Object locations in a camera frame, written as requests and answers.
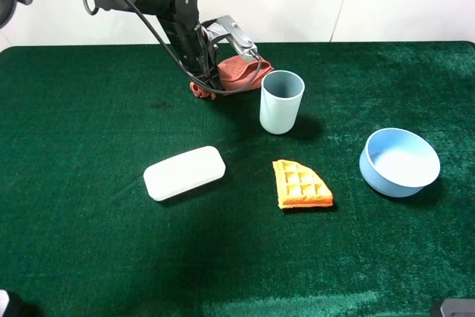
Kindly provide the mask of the grey robot base corner right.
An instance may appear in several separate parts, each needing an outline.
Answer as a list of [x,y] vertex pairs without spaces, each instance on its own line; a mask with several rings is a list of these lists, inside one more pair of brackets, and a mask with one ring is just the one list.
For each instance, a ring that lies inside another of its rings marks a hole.
[[475,316],[474,298],[446,298],[444,301],[437,301],[430,308],[430,316],[455,317],[455,316]]

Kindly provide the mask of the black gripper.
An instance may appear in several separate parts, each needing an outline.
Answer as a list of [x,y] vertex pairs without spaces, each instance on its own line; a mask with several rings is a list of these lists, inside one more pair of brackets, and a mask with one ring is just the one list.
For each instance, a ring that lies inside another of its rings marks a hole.
[[217,53],[208,45],[208,39],[203,33],[187,29],[179,22],[170,22],[159,19],[170,45],[174,49],[181,65],[208,87],[214,90],[223,90],[223,84],[217,66]]

